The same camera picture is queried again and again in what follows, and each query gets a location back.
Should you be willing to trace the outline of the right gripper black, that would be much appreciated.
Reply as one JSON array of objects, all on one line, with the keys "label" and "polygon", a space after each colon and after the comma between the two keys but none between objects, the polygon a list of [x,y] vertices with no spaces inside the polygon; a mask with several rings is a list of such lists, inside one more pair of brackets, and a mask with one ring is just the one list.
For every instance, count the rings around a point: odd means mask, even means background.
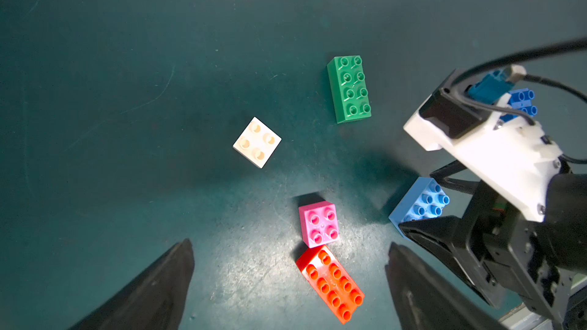
[{"label": "right gripper black", "polygon": [[500,307],[510,290],[562,328],[573,277],[586,272],[586,180],[553,179],[544,220],[532,222],[486,183],[452,178],[465,170],[454,160],[430,174],[443,188],[473,195],[462,218],[403,222],[400,231],[488,305]]}]

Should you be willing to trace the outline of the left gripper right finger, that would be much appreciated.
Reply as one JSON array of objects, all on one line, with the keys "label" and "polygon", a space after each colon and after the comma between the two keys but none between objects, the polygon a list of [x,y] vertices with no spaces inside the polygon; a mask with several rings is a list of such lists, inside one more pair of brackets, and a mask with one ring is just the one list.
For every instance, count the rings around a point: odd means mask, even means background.
[{"label": "left gripper right finger", "polygon": [[503,329],[409,247],[391,244],[385,267],[403,329]]}]

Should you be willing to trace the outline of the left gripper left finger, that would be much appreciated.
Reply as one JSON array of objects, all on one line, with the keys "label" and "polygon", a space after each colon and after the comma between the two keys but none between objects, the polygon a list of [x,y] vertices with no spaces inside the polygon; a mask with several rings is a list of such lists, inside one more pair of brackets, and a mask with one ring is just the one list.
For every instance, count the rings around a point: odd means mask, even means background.
[{"label": "left gripper left finger", "polygon": [[193,246],[186,238],[71,328],[178,329],[193,272]]}]

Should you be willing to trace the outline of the light blue long lego brick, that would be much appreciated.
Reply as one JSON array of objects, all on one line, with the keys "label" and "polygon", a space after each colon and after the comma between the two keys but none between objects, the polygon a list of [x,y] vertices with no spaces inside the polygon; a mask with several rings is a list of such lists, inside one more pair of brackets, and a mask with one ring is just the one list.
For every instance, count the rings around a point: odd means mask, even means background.
[{"label": "light blue long lego brick", "polygon": [[418,177],[395,206],[389,215],[389,220],[400,235],[406,238],[399,227],[401,223],[438,218],[449,203],[450,198],[434,178]]}]

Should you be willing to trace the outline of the red long lego brick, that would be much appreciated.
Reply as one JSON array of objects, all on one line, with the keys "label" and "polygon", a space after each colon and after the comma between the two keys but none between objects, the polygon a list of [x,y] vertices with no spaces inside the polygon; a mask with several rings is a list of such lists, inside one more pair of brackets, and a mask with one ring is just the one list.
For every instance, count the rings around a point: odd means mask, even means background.
[{"label": "red long lego brick", "polygon": [[342,324],[347,324],[365,294],[324,244],[305,250],[296,265],[307,282]]}]

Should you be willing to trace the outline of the blue square lego brick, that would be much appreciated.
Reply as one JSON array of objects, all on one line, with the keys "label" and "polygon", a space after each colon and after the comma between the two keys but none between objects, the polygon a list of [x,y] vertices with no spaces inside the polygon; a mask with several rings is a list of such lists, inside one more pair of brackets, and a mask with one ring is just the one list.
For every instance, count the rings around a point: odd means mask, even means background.
[{"label": "blue square lego brick", "polygon": [[537,107],[532,103],[535,98],[535,92],[533,90],[529,90],[528,88],[512,90],[509,94],[511,97],[508,101],[508,106],[515,110],[523,111],[530,117],[534,117],[537,114]]}]

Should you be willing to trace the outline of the pink square lego brick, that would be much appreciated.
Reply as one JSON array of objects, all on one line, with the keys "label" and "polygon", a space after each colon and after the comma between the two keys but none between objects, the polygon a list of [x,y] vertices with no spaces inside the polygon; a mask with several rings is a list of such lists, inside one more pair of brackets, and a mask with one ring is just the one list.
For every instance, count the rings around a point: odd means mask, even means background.
[{"label": "pink square lego brick", "polygon": [[322,201],[301,206],[299,214],[303,241],[308,248],[339,240],[338,215],[333,203]]}]

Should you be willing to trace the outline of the cream square lego brick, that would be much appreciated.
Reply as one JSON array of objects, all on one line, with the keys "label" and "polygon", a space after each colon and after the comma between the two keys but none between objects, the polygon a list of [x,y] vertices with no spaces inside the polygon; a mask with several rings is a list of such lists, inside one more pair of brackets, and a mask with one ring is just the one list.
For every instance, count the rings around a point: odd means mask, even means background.
[{"label": "cream square lego brick", "polygon": [[280,142],[281,137],[254,117],[238,137],[233,148],[261,169]]}]

